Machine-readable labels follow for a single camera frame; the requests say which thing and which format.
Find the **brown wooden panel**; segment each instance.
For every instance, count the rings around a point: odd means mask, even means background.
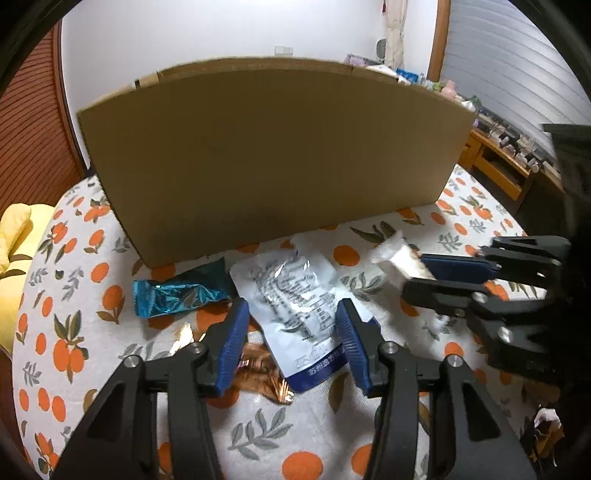
[[[61,80],[60,26],[31,52],[0,99],[0,215],[11,203],[55,205],[84,174]]]

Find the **candy wrapper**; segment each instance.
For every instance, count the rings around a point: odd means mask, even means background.
[[[169,280],[135,280],[135,313],[142,318],[194,310],[232,296],[224,258],[187,270]]]
[[[198,331],[189,323],[183,323],[175,332],[176,340],[170,349],[174,355],[181,348],[203,340],[206,333]],[[232,385],[238,390],[260,393],[274,402],[291,405],[294,394],[264,345],[245,343],[236,368]]]

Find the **curtain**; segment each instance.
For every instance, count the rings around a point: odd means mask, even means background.
[[[386,0],[386,56],[384,63],[393,70],[404,67],[404,22],[408,0]]]

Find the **metal screw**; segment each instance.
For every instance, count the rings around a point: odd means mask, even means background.
[[[453,368],[457,368],[464,364],[464,359],[459,355],[450,355],[447,357],[447,363]]]
[[[382,343],[381,348],[387,355],[393,355],[398,352],[398,344],[395,342],[384,342]]]
[[[203,353],[205,350],[207,350],[207,347],[201,342],[193,342],[190,345],[190,348],[191,350],[193,350],[193,353]]]
[[[515,337],[513,332],[509,330],[507,327],[499,327],[499,329],[497,330],[497,335],[505,343],[511,343],[513,341],[513,338]]]
[[[476,291],[472,294],[472,298],[476,300],[478,303],[486,303],[488,297],[484,295],[481,291]]]
[[[137,355],[130,355],[123,360],[123,364],[127,368],[135,368],[139,365],[139,357]]]

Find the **white wall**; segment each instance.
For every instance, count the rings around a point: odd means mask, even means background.
[[[409,1],[405,62],[417,72],[428,68],[433,4],[436,14],[437,0]],[[375,58],[385,37],[381,12],[382,0],[83,0],[63,20],[62,62],[87,164],[76,111],[98,97],[175,64],[272,56],[275,45],[293,47],[295,57]]]
[[[404,24],[404,68],[406,70],[427,75],[436,20],[437,0],[408,0]]]

